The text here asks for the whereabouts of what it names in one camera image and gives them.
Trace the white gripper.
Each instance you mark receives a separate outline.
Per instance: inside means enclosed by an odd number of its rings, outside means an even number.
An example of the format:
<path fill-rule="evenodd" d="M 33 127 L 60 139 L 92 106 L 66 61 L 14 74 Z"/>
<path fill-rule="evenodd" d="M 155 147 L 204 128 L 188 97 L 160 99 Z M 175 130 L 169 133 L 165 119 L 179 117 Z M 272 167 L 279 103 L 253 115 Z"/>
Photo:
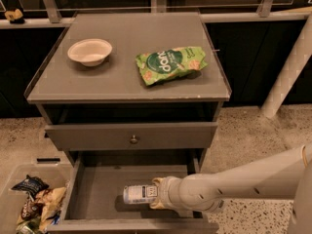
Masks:
<path fill-rule="evenodd" d="M 181 210 L 182 204 L 178 192 L 181 179 L 174 176 L 155 177 L 152 179 L 158 186 L 158 201 L 149 204 L 152 210 Z"/>

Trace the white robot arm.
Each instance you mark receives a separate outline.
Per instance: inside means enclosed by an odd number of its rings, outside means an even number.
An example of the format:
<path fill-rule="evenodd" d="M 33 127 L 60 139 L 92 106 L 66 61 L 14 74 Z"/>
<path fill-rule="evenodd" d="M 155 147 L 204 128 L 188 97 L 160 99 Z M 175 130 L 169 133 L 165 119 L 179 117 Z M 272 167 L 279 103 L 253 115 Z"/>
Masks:
<path fill-rule="evenodd" d="M 207 213 L 228 199 L 291 199 L 286 234 L 311 234 L 311 21 L 212 22 L 231 88 L 202 168 L 159 181 L 164 209 Z"/>

